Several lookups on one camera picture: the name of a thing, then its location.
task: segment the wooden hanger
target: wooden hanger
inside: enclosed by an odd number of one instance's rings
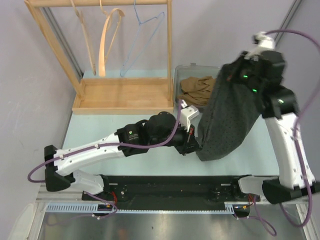
[[[95,58],[95,53],[94,53],[94,48],[93,48],[93,45],[92,45],[92,41],[91,41],[91,38],[90,38],[90,36],[88,34],[88,31],[87,31],[87,26],[86,26],[84,15],[83,15],[82,11],[78,11],[77,10],[73,0],[70,0],[70,2],[71,2],[72,7],[73,7],[73,9],[75,11],[75,15],[80,20],[82,31],[83,31],[83,35],[84,35],[86,49],[87,49],[88,55],[89,55],[91,69],[92,69],[93,74],[96,75],[97,74],[96,62],[95,62],[96,58]]]
[[[104,13],[105,11],[104,11],[104,9],[102,7],[101,0],[100,0],[100,8],[101,8],[102,12]],[[105,55],[106,34],[107,34],[107,31],[109,30],[109,28],[111,26],[111,23],[112,23],[112,16],[116,11],[119,14],[119,18],[118,18],[118,22],[117,22],[116,29],[114,31],[110,46],[109,46],[108,51],[107,51],[107,53]],[[107,16],[107,18],[105,20],[105,23],[104,23],[104,26],[103,26],[103,30],[102,30],[101,42],[100,42],[100,50],[99,50],[99,76],[100,77],[105,77],[106,76],[106,62],[108,60],[108,56],[109,56],[111,47],[114,44],[114,40],[116,38],[119,25],[121,23],[121,18],[124,17],[124,16],[125,16],[125,13],[121,9],[114,8],[114,9],[112,9],[112,11],[110,12],[110,14]]]

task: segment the metal floor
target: metal floor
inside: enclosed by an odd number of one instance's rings
[[[279,206],[258,206],[263,218],[277,230],[269,235],[253,219],[236,220],[232,215],[120,213],[96,220],[81,217],[66,224],[48,226],[74,217],[71,213],[46,213],[38,240],[273,240],[306,239],[301,228],[294,228],[280,212]],[[287,207],[299,222],[295,205]]]

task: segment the wooden rod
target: wooden rod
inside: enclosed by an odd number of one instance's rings
[[[68,58],[64,53],[64,50],[61,48],[59,41],[57,40],[49,23],[47,22],[46,17],[44,16],[40,8],[34,8],[32,5],[30,5],[28,0],[25,0],[24,2],[27,8],[29,9],[31,15],[33,16],[34,20],[38,24],[46,41],[50,45],[55,57],[58,59],[62,69],[69,78],[71,84],[73,85],[76,93],[81,97],[81,99],[83,99],[85,97],[85,92],[81,87],[72,66],[69,63]]]
[[[168,48],[168,101],[172,98],[172,0],[167,0],[167,48]]]
[[[35,8],[43,7],[71,7],[70,0],[29,0]],[[73,0],[76,7],[100,6],[99,0]],[[103,6],[133,5],[134,0],[102,0]],[[136,0],[136,5],[165,5],[167,0]]]

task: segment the metal panel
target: metal panel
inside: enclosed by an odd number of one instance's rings
[[[295,206],[290,208],[299,220]],[[275,226],[278,238],[305,239],[301,228],[292,227],[278,206],[259,206],[262,216]],[[50,224],[76,216],[46,213]],[[256,220],[236,220],[232,215],[215,214],[116,214],[96,220],[81,217],[63,225],[43,224],[39,240],[273,240]]]
[[[89,213],[89,214],[105,214],[111,210],[98,210],[101,203],[49,203],[47,213]],[[117,213],[120,214],[234,214],[232,204],[225,204],[225,210],[212,211],[162,211],[162,210],[122,210],[119,209]]]

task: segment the wooden rack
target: wooden rack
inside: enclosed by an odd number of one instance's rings
[[[70,0],[24,0],[42,34],[76,91],[75,114],[172,113],[172,0],[136,0],[136,5],[167,5],[167,77],[94,78],[78,81],[50,24],[44,7],[72,7]],[[73,0],[76,7],[99,6],[99,0]],[[134,0],[102,0],[103,6],[133,5]]]

